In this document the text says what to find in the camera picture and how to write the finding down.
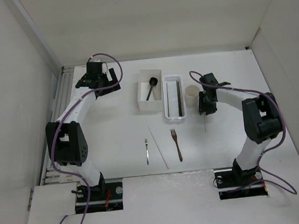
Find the black spoon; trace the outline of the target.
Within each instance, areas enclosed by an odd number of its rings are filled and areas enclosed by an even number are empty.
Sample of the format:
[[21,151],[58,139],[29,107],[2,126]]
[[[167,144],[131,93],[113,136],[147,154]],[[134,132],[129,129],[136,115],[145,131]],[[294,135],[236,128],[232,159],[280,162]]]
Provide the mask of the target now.
[[152,100],[156,100],[155,88],[158,86],[158,79],[156,77],[151,77],[149,80],[149,91],[146,97],[146,101],[149,101],[152,97]]

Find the grey metal chopstick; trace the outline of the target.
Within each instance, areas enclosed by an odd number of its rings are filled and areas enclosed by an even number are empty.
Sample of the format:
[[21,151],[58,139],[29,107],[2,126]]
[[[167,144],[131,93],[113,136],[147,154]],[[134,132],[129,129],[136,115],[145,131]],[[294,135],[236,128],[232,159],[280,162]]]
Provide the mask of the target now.
[[180,97],[180,105],[181,105],[181,116],[183,118],[186,117],[186,110],[185,110],[185,102],[184,102],[184,95],[182,93],[182,82],[178,81],[178,88],[179,88],[179,97]]

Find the black chopstick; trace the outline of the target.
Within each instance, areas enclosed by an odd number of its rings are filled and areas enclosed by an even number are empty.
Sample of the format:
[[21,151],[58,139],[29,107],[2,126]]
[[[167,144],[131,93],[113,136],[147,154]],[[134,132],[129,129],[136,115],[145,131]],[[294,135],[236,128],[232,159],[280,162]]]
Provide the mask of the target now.
[[168,111],[168,94],[167,94],[167,84],[166,81],[163,82],[163,94],[164,94],[164,106],[165,106],[165,115],[166,118],[169,118],[169,111]]

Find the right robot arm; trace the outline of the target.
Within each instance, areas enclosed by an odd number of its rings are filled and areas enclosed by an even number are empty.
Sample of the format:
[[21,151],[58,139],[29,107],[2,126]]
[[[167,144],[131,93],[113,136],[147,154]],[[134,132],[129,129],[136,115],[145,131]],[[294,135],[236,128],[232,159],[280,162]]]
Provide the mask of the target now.
[[245,186],[259,171],[258,159],[271,142],[283,131],[280,111],[272,93],[239,90],[230,83],[219,83],[214,74],[200,77],[203,91],[199,93],[199,114],[211,115],[217,111],[217,102],[228,104],[243,114],[244,130],[247,135],[241,153],[233,161],[232,169],[216,172],[220,179],[219,188]]

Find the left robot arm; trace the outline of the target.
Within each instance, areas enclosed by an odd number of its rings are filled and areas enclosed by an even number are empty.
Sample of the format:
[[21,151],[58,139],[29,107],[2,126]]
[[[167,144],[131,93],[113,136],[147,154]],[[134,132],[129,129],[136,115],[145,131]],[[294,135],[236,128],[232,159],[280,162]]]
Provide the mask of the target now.
[[88,193],[95,200],[105,196],[106,186],[100,182],[90,182],[89,168],[84,166],[89,148],[81,125],[89,108],[98,98],[121,89],[123,69],[119,62],[116,64],[120,77],[117,77],[113,68],[104,69],[105,62],[89,59],[85,73],[74,86],[68,106],[56,121],[49,122],[45,127],[53,169],[60,174],[79,179],[81,192]]

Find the beige paper cup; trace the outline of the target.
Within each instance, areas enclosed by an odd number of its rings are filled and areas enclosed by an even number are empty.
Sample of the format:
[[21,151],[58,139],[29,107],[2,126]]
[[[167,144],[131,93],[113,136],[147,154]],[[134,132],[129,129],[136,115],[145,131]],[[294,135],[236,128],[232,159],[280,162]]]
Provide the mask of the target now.
[[198,102],[200,88],[195,85],[189,85],[185,88],[185,103],[187,107],[193,107]]

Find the white perforated tray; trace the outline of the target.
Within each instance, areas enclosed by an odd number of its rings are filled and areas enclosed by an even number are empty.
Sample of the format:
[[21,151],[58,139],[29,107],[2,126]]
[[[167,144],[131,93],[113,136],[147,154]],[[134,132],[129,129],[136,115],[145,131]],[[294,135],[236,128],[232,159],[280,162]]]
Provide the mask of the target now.
[[177,94],[177,83],[176,83],[177,80],[181,81],[181,77],[179,75],[166,75],[162,78],[162,89],[163,89],[163,82],[166,81],[167,84],[169,118],[166,119],[170,123],[183,122],[185,119],[179,116],[179,105],[178,105],[178,94]]

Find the brown wooden fork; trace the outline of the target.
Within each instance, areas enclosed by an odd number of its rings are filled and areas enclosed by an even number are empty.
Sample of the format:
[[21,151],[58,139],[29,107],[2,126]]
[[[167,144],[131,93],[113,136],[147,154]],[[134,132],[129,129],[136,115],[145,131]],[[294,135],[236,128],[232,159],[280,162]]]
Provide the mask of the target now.
[[178,153],[178,156],[179,156],[179,160],[181,162],[183,162],[183,158],[182,158],[182,154],[181,154],[181,151],[179,149],[179,144],[178,144],[178,138],[177,138],[177,133],[175,132],[175,129],[171,129],[170,130],[170,133],[171,133],[171,137],[173,138],[175,144],[176,144],[176,149],[177,149],[177,153]]

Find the white rectangular box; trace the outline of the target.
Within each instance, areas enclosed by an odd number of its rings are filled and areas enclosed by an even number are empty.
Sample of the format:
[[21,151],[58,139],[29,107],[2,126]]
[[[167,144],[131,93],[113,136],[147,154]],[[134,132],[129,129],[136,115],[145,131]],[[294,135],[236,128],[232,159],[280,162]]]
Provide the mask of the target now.
[[[150,80],[157,79],[157,84],[151,87]],[[142,113],[159,113],[163,110],[162,100],[162,70],[140,70],[138,76],[137,102]]]

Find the white chopstick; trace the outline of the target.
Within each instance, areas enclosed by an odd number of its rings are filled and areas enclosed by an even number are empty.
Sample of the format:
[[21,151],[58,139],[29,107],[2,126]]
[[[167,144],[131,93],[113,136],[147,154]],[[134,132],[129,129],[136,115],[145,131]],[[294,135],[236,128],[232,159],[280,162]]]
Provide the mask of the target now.
[[170,168],[169,168],[169,166],[168,166],[168,164],[167,164],[167,161],[165,160],[165,157],[164,157],[164,155],[162,154],[162,151],[160,150],[160,147],[159,147],[159,145],[157,144],[157,141],[156,141],[154,135],[152,134],[151,128],[150,128],[149,126],[148,126],[148,129],[149,129],[149,132],[150,132],[150,134],[151,134],[151,136],[152,136],[152,139],[154,140],[154,143],[155,143],[155,145],[156,145],[156,147],[157,147],[157,149],[158,149],[158,151],[159,151],[159,153],[160,153],[160,155],[161,155],[161,158],[162,158],[162,160],[163,160],[163,162],[164,162],[164,164],[165,164],[167,170],[169,170]]

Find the small silver fork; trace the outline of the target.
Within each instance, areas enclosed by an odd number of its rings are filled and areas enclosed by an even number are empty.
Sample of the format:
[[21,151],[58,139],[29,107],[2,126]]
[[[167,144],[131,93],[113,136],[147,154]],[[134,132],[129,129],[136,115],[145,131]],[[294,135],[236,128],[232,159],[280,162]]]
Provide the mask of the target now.
[[147,138],[145,138],[144,144],[146,146],[146,162],[147,162],[147,165],[149,165],[149,150],[148,150],[148,140],[147,140]]

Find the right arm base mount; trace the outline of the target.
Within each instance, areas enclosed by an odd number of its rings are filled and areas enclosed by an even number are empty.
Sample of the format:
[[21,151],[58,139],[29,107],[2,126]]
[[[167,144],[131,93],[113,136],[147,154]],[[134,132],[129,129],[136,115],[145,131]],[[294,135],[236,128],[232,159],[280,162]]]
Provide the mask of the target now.
[[214,170],[214,182],[219,191],[220,200],[268,196],[259,168],[243,173],[233,168]]

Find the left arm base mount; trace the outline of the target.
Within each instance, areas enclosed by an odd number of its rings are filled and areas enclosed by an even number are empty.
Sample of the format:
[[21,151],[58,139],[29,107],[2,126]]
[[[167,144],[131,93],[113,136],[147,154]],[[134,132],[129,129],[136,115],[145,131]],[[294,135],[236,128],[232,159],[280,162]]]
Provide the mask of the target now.
[[[87,202],[87,188],[78,186],[71,193],[76,195],[75,213],[84,213]],[[87,213],[123,210],[123,184],[120,181],[109,181],[102,185],[91,187],[90,201]]]

